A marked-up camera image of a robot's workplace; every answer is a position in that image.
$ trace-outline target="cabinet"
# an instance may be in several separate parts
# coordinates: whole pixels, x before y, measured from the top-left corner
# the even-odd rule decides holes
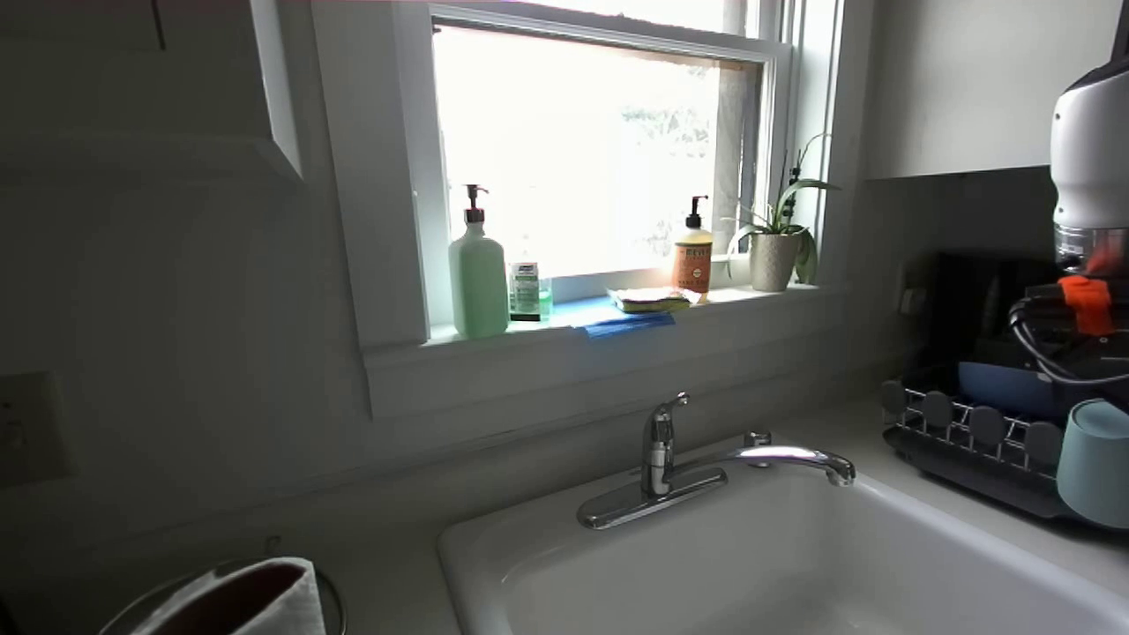
[[[300,174],[274,0],[2,0],[0,169]]]
[[[1110,52],[1119,0],[885,0],[871,177],[1046,165],[1066,84]]]

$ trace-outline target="soap dispenser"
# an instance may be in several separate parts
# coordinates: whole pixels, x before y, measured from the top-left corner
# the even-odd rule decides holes
[[[478,192],[487,188],[465,184],[465,231],[450,243],[450,298],[456,330],[463,339],[490,339],[509,329],[504,250],[487,236],[487,211]]]
[[[704,192],[691,197],[691,211],[683,216],[683,231],[674,243],[674,285],[691,291],[709,291],[709,263],[714,263],[714,231],[703,228],[697,205]]]

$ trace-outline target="plant pot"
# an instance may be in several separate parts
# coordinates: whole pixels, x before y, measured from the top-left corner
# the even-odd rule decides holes
[[[796,262],[796,236],[754,231],[752,250],[752,290],[782,291]]]

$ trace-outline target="red object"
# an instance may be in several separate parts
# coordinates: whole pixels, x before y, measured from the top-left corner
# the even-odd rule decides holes
[[[1106,282],[1085,275],[1059,277],[1060,298],[1072,310],[1072,325],[1078,335],[1103,339],[1113,325]]]

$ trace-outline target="window pane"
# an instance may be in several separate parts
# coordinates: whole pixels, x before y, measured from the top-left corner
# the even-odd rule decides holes
[[[752,67],[447,25],[434,55],[456,236],[463,184],[495,190],[509,257],[550,275],[658,263],[691,192],[722,192],[703,216],[735,224],[752,123],[726,102]]]
[[[679,25],[697,30],[757,34],[757,0],[527,0],[584,12]]]

